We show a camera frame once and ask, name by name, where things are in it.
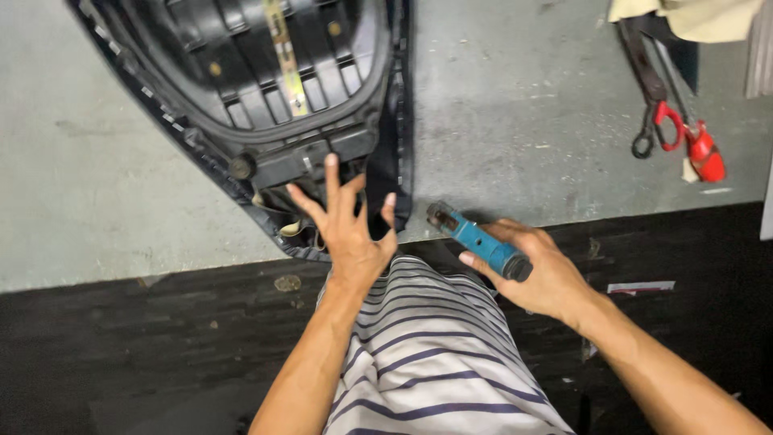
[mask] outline blue handle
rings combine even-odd
[[[452,211],[451,216],[459,223],[459,226],[451,232],[451,237],[455,238],[469,251],[484,259],[499,275],[504,276],[505,265],[507,265],[510,259],[513,257],[526,257],[523,252],[511,244],[502,243],[493,238],[479,228],[478,225],[464,219],[456,211]]]

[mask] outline white and navy striped shirt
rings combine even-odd
[[[359,312],[323,433],[572,431],[523,364],[491,290],[402,255]]]

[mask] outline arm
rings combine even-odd
[[[288,184],[293,200],[314,219],[325,239],[332,274],[317,311],[257,411],[250,435],[322,432],[359,308],[397,250],[396,195],[387,195],[381,210],[392,230],[380,241],[373,241],[365,206],[354,216],[356,195],[365,187],[365,176],[361,174],[341,187],[338,158],[330,154],[325,159],[325,178],[327,211]]]
[[[534,270],[524,283],[507,280],[471,252],[460,260],[488,276],[516,305],[563,321],[593,341],[661,435],[771,434],[717,384],[650,337],[584,281],[550,236],[502,219],[484,227],[524,251]]]

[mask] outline gray floor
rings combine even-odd
[[[634,159],[644,103],[607,0],[418,0],[415,219],[444,199],[533,225],[764,197],[773,98],[743,99],[745,43],[702,47],[700,99],[728,167]],[[117,84],[61,2],[0,4],[0,291],[282,258]]]

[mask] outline red tool handle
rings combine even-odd
[[[655,114],[652,116],[652,120],[655,122],[655,125],[660,125],[666,116],[671,118],[671,121],[674,123],[674,127],[676,127],[676,139],[674,139],[673,143],[663,142],[660,144],[660,146],[665,151],[673,151],[674,149],[679,148],[679,144],[681,144],[684,140],[686,129],[684,127],[682,117],[679,116],[679,114],[676,113],[676,111],[674,111],[672,108],[670,108],[665,101],[660,101],[658,103],[658,107],[655,109]]]
[[[714,139],[706,131],[706,123],[698,121],[698,135],[695,136],[687,130],[687,155],[690,163],[700,176],[700,179],[708,183],[716,183],[725,176],[724,162],[720,150],[714,145]]]

